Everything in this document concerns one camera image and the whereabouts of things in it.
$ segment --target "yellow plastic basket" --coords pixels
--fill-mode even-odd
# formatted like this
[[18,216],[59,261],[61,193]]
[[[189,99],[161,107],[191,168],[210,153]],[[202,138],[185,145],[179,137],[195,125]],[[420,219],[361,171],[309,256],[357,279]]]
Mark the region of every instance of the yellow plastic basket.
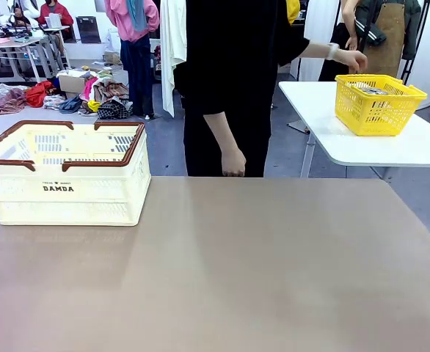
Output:
[[[337,76],[335,114],[358,136],[397,136],[427,94],[385,75]],[[361,88],[380,88],[388,95],[373,95]]]

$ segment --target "pile of clothes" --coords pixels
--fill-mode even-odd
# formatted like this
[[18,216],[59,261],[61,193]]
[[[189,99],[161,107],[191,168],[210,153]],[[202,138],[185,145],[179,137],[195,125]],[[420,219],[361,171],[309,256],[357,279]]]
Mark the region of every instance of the pile of clothes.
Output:
[[86,81],[84,89],[81,94],[69,99],[60,94],[58,79],[58,87],[50,81],[37,83],[34,87],[1,84],[0,114],[14,114],[25,106],[31,106],[58,110],[62,114],[78,112],[88,117],[98,116],[102,120],[126,119],[131,115],[132,102],[128,99],[127,86],[116,82],[109,72],[82,72],[79,78]]

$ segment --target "hand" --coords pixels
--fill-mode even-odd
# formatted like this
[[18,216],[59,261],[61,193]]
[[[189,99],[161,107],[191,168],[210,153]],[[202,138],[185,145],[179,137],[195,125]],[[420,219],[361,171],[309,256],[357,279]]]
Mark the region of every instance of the hand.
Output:
[[334,61],[349,66],[350,70],[364,71],[367,68],[367,57],[359,51],[347,51],[338,49],[333,57]]
[[350,37],[349,40],[347,40],[346,49],[349,49],[350,51],[357,50],[359,46],[359,40],[357,37]]
[[222,152],[223,175],[228,177],[244,177],[246,158],[242,151],[236,148]]

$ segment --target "basket rim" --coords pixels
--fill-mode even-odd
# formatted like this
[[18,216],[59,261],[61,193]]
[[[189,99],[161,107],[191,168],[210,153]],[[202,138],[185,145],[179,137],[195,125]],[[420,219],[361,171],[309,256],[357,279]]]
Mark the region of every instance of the basket rim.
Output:
[[408,94],[408,95],[395,95],[395,94],[373,95],[373,94],[365,93],[362,90],[358,89],[357,87],[347,87],[364,98],[385,100],[386,97],[392,97],[392,98],[416,98],[419,100],[425,100],[427,99],[427,96],[428,96],[427,93],[414,87],[412,84],[410,84],[409,86],[406,86],[403,84],[403,81],[401,79],[397,79],[388,75],[337,75],[335,77],[335,80],[337,81],[338,84],[343,84],[345,86],[346,83],[350,82],[348,78],[364,78],[364,79],[366,78],[368,80],[373,80],[373,78],[385,78],[388,81],[393,81],[393,83],[402,84],[403,87],[406,87],[407,89],[410,89],[413,91],[412,94]]
[[[45,120],[23,120],[17,122],[5,132],[0,134],[0,142],[6,139],[10,134],[16,132],[19,128],[25,125],[60,125],[66,126],[71,130],[74,130],[73,122],[71,121],[45,121]],[[62,171],[66,172],[72,166],[99,166],[99,167],[124,167],[130,164],[131,158],[135,152],[136,146],[139,143],[140,137],[145,130],[145,124],[143,122],[95,122],[94,129],[97,131],[103,126],[135,126],[136,133],[134,140],[128,146],[122,160],[120,161],[64,161],[62,163]],[[34,167],[35,162],[33,160],[1,160],[0,166],[24,166],[32,172],[36,171]]]

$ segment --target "person in red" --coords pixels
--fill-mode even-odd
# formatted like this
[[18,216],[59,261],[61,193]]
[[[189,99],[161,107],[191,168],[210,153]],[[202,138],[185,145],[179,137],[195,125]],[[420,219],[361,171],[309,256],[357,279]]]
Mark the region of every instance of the person in red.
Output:
[[[60,21],[63,26],[72,26],[73,25],[73,17],[70,16],[68,10],[65,6],[60,4],[57,0],[45,0],[45,4],[40,7],[40,16],[37,18],[37,22],[39,24],[45,24],[45,18],[48,17],[51,13],[56,13],[60,16]],[[62,31],[63,40],[71,39],[72,34],[70,29],[64,29]],[[64,53],[63,43],[58,40],[58,46],[60,53]]]

